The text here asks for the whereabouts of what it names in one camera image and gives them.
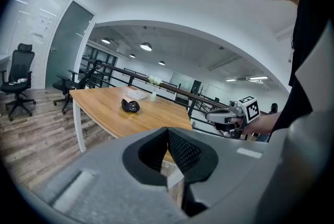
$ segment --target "white table leg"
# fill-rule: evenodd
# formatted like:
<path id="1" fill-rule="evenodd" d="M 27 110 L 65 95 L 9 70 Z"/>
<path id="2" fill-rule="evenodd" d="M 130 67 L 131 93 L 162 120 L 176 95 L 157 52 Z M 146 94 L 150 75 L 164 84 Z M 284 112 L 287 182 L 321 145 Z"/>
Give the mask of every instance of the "white table leg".
<path id="1" fill-rule="evenodd" d="M 77 134 L 77 140 L 81 152 L 86 151 L 85 141 L 83 140 L 82 128 L 81 128 L 81 115 L 80 115 L 80 106 L 73 99 L 73 116 L 74 116 L 74 126 L 75 133 Z"/>
<path id="2" fill-rule="evenodd" d="M 183 179 L 183 174 L 180 169 L 176 168 L 174 172 L 167 178 L 167 188 L 170 189 L 176 185 L 181 179 Z"/>

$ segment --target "black railing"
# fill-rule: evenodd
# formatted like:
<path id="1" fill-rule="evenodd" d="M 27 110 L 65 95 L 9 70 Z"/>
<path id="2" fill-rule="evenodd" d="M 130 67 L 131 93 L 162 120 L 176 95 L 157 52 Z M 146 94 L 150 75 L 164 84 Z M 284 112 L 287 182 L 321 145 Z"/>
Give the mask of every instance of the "black railing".
<path id="1" fill-rule="evenodd" d="M 95 60 L 92 60 L 92 59 L 89 59 L 89 58 L 86 58 L 86 57 L 82 57 L 82 59 L 83 59 L 84 61 L 87 61 L 88 63 L 93 63 L 93 62 L 95 61 Z M 87 67 L 88 70 L 91 69 L 91 67 L 89 67 L 89 65 L 88 65 L 88 66 L 87 66 L 87 65 L 84 65 L 84 64 L 81 64 L 81 65 Z M 102 82 L 104 82 L 105 84 L 107 84 L 108 86 L 114 87 L 114 85 L 112 85 L 112 84 L 110 84 L 109 82 L 107 82 L 107 81 L 105 81 L 105 80 L 103 80 L 103 79 L 97 77 L 96 75 L 108 76 L 108 77 L 110 77 L 110 78 L 113 78 L 113 79 L 115 79 L 115 80 L 118 80 L 118 81 L 120 81 L 120 82 L 123 82 L 123 83 L 127 84 L 128 86 L 134 86 L 134 87 L 136 87 L 136 88 L 138 88 L 138 89 L 141 89 L 141 90 L 144 90 L 144 91 L 146 91 L 146 92 L 148 92 L 148 93 L 152 93 L 151 91 L 148 91 L 148 90 L 146 90 L 146 89 L 143 89 L 143 88 L 140 88 L 140 87 L 134 85 L 134 80 L 138 80 L 138 81 L 144 82 L 145 84 L 151 85 L 151 83 L 149 82 L 148 77 L 147 77 L 146 75 L 141 74 L 141 73 L 136 73 L 136 72 L 134 72 L 134 71 L 132 71 L 132 70 L 129 70 L 129 69 L 126 69 L 126 68 L 125 68 L 125 69 L 120 69 L 120 68 L 111 66 L 111 65 L 109 65 L 109 64 L 106 64 L 106 63 L 100 63 L 99 66 L 102 66 L 102 67 L 105 67 L 105 68 L 109 69 L 109 70 L 110 70 L 110 73 L 108 74 L 108 73 L 104 73 L 104 72 L 101 72 L 101 71 L 96 70 L 96 71 L 94 72 L 94 75 L 92 76 L 92 78 L 94 78 L 94 80 L 102 81 Z M 85 70 L 86 70 L 86 69 L 80 69 L 80 71 L 81 71 L 82 73 L 86 73 Z M 123 75 L 128 76 L 128 77 L 129 77 L 129 81 L 126 82 L 126 81 L 121 80 L 121 79 L 119 79 L 119 78 L 113 77 L 113 76 L 111 75 L 112 71 L 116 71 L 116 72 L 122 73 Z M 95 88 L 95 87 L 99 87 L 99 88 L 101 88 L 101 86 L 100 86 L 99 84 L 97 84 L 96 82 L 93 82 L 93 81 L 90 81 L 90 82 L 92 83 L 91 85 L 90 85 L 90 84 L 87 84 L 89 88 Z M 214 108 L 226 108 L 226 107 L 227 107 L 226 105 L 224 105 L 224 104 L 222 104 L 222 103 L 219 103 L 219 102 L 216 102 L 216 101 L 214 101 L 214 100 L 212 100 L 212 99 L 210 99 L 210 98 L 208 98 L 208 97 L 205 97 L 205 96 L 203 96 L 203 95 L 196 94 L 196 93 L 189 93 L 189 92 L 187 92 L 187 91 L 184 91 L 184 90 L 178 88 L 176 85 L 174 85 L 174 84 L 170 84 L 170 83 L 168 83 L 168 82 L 164 82 L 164 81 L 163 81 L 163 83 L 161 83 L 158 87 L 159 87 L 160 89 L 164 89 L 164 90 L 166 90 L 166 91 L 168 91 L 168 92 L 172 92 L 172 93 L 175 93 L 175 92 L 176 92 L 176 93 L 178 93 L 178 94 L 182 94 L 182 95 L 184 95 L 184 96 L 187 96 L 188 99 L 191 101 L 190 106 L 189 106 L 189 105 L 186 105 L 186 104 L 183 104 L 183 103 L 181 103 L 181 102 L 178 102 L 178 101 L 169 99 L 169 98 L 167 98 L 167 97 L 164 97 L 164 96 L 161 96 L 161 95 L 157 95 L 157 96 L 160 97 L 160 98 L 169 100 L 169 101 L 171 101 L 171 102 L 174 102 L 174 103 L 176 103 L 176 104 L 179 104 L 179 105 L 184 106 L 185 108 L 187 108 L 187 109 L 188 109 L 188 116 L 189 116 L 189 119 L 193 119 L 193 120 L 195 120 L 195 121 L 199 121 L 199 122 L 202 122 L 202 123 L 211 125 L 211 126 L 214 126 L 214 124 L 212 124 L 212 123 L 210 123 L 210 122 L 207 122 L 207 121 L 204 121 L 204 120 L 201 120 L 201 119 L 198 119 L 198 118 L 195 118 L 195 117 L 192 117 L 192 112 L 193 112 L 193 110 L 195 110 L 195 111 L 199 111 L 199 112 L 205 114 L 207 111 L 206 111 L 206 110 L 201 110 L 201 108 L 204 107 L 204 104 L 205 104 L 206 107 L 208 107 L 208 105 L 210 105 L 210 106 L 212 106 L 212 107 L 214 107 Z M 199 102 L 200 102 L 201 106 L 199 106 L 199 107 L 198 107 L 199 109 L 198 109 L 198 108 L 196 108 L 195 106 L 196 106 L 197 104 L 199 104 Z M 199 128 L 197 128 L 197 127 L 193 127 L 193 129 L 196 129 L 196 130 L 198 130 L 198 131 L 205 132 L 205 133 L 208 133 L 208 134 L 211 134 L 211 135 L 221 136 L 221 135 L 219 135 L 219 134 L 217 134 L 217 133 L 209 132 L 209 131 L 206 131 L 206 130 L 203 130 L 203 129 L 199 129 Z"/>
<path id="2" fill-rule="evenodd" d="M 222 102 L 216 101 L 216 100 L 214 100 L 214 99 L 212 99 L 212 98 L 209 98 L 209 97 L 207 97 L 207 96 L 204 96 L 203 94 L 199 94 L 199 95 L 202 96 L 202 97 L 205 98 L 205 99 L 211 100 L 211 101 L 213 101 L 213 102 L 216 102 L 216 103 L 219 103 L 219 104 L 222 105 L 222 107 L 208 107 L 203 101 L 197 101 L 197 102 L 196 102 L 196 106 L 199 107 L 200 109 L 203 108 L 203 111 L 205 111 L 205 112 L 211 111 L 211 110 L 213 110 L 213 109 L 215 109 L 215 108 L 228 108 L 228 107 L 229 107 L 228 105 L 226 105 L 226 104 L 224 104 L 224 103 L 222 103 Z M 268 114 L 268 113 L 263 112 L 263 111 L 260 111 L 260 113 L 261 113 L 262 115 L 267 115 L 267 114 Z"/>

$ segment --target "black sleeve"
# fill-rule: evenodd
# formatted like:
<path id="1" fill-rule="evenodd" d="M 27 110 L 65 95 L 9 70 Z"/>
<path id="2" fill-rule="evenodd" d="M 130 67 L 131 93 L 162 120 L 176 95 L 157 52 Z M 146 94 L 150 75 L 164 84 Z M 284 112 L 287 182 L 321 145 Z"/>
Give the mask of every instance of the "black sleeve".
<path id="1" fill-rule="evenodd" d="M 312 107 L 308 101 L 306 93 L 298 80 L 295 80 L 287 103 L 271 132 L 282 128 L 288 128 L 297 118 L 311 112 Z"/>

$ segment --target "black mesh panel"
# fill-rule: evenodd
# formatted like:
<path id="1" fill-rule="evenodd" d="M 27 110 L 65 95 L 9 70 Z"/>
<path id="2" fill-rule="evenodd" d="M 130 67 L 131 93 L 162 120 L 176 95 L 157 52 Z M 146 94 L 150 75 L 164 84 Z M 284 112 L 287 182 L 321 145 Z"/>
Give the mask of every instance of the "black mesh panel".
<path id="1" fill-rule="evenodd" d="M 169 151 L 176 165 L 184 174 L 198 163 L 202 151 L 173 132 L 168 131 L 168 134 L 170 142 L 168 146 Z"/>
<path id="2" fill-rule="evenodd" d="M 138 150 L 138 157 L 145 165 L 160 172 L 166 151 L 167 136 L 162 133 L 143 144 Z"/>
<path id="3" fill-rule="evenodd" d="M 27 78 L 27 71 L 30 69 L 34 56 L 34 52 L 14 50 L 8 81 L 13 82 L 20 78 Z"/>

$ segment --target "black office chair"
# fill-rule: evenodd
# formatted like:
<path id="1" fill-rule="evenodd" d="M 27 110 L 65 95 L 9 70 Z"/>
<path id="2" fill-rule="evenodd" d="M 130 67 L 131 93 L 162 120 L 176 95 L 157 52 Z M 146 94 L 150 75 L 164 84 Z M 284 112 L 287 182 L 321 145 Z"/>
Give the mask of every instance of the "black office chair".
<path id="1" fill-rule="evenodd" d="M 11 114 L 14 112 L 17 106 L 22 107 L 29 113 L 29 116 L 32 116 L 32 113 L 25 107 L 24 103 L 33 102 L 36 104 L 36 101 L 33 99 L 23 99 L 20 97 L 20 94 L 26 96 L 22 92 L 31 87 L 31 73 L 29 71 L 32 60 L 35 56 L 35 53 L 31 51 L 32 45 L 19 44 L 17 50 L 13 51 L 11 58 L 11 68 L 8 77 L 8 82 L 5 82 L 5 70 L 1 71 L 2 73 L 2 85 L 0 87 L 2 92 L 5 93 L 14 93 L 15 101 L 11 101 L 5 104 L 6 110 L 9 109 L 9 105 L 13 105 L 8 118 L 10 121 L 13 121 Z M 21 78 L 26 78 L 26 82 L 17 83 L 17 80 Z"/>
<path id="2" fill-rule="evenodd" d="M 53 83 L 53 87 L 55 89 L 59 89 L 63 92 L 63 95 L 65 95 L 64 99 L 60 99 L 60 100 L 55 100 L 53 101 L 53 105 L 57 105 L 57 102 L 63 102 L 65 101 L 65 104 L 62 108 L 62 113 L 65 114 L 65 108 L 68 105 L 69 102 L 72 102 L 72 97 L 69 94 L 69 91 L 71 89 L 76 89 L 78 87 L 78 83 L 75 83 L 74 79 L 75 79 L 75 75 L 77 75 L 78 73 L 72 71 L 72 70 L 68 70 L 69 72 L 72 73 L 72 80 L 69 80 L 69 78 L 62 76 L 62 75 L 57 75 L 57 77 L 60 78 L 60 80 L 58 80 L 56 83 Z"/>
<path id="3" fill-rule="evenodd" d="M 75 75 L 77 75 L 78 73 L 72 71 L 72 70 L 68 70 L 69 72 L 72 73 L 72 80 L 69 80 L 69 78 L 62 76 L 62 75 L 57 75 L 57 77 L 60 78 L 60 80 L 58 80 L 56 83 L 54 83 L 52 86 L 56 89 L 59 89 L 63 92 L 63 95 L 65 95 L 66 97 L 64 99 L 60 99 L 60 100 L 55 100 L 53 101 L 53 105 L 57 105 L 57 102 L 63 102 L 65 101 L 65 104 L 62 108 L 62 113 L 66 114 L 65 108 L 68 105 L 69 102 L 73 102 L 73 98 L 70 95 L 69 91 L 72 89 L 84 89 L 86 84 L 88 83 L 88 81 L 91 78 L 91 75 L 95 72 L 96 69 L 99 69 L 98 64 L 101 63 L 100 60 L 96 60 L 93 63 L 93 68 L 91 70 L 88 70 L 87 72 L 80 69 L 80 73 L 85 74 L 85 76 L 80 80 L 79 83 L 76 83 L 74 81 L 75 79 Z"/>

